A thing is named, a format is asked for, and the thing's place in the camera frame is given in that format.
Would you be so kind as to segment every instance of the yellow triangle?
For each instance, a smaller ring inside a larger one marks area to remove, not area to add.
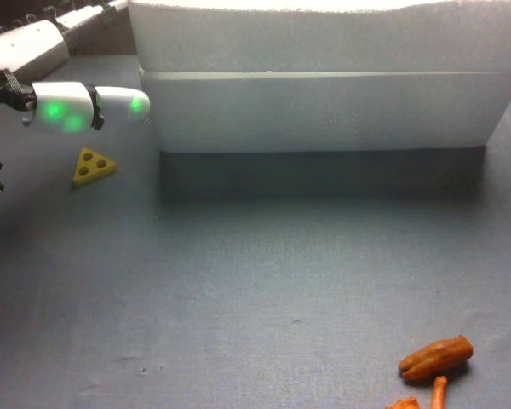
[[[118,169],[118,166],[110,159],[105,158],[87,147],[83,147],[79,153],[78,166],[74,174],[74,185],[81,186],[110,175]]]

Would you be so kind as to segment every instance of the glowing green light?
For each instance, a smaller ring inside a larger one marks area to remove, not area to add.
[[[60,102],[48,102],[43,106],[43,115],[49,122],[59,122],[66,114],[66,106]]]
[[[130,102],[130,110],[134,113],[140,113],[142,111],[143,104],[141,98],[133,98]]]
[[[69,133],[80,132],[85,129],[85,120],[79,115],[70,115],[65,119],[64,130]]]

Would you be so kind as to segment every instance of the styrofoam box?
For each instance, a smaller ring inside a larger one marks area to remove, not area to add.
[[[477,147],[511,100],[511,0],[131,0],[129,12],[167,152]]]

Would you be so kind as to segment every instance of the table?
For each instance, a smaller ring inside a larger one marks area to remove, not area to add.
[[[19,120],[0,107],[0,409],[428,407],[397,364],[458,334],[448,407],[511,408],[511,105],[452,153],[164,155],[151,122]],[[83,146],[118,173],[72,190]]]

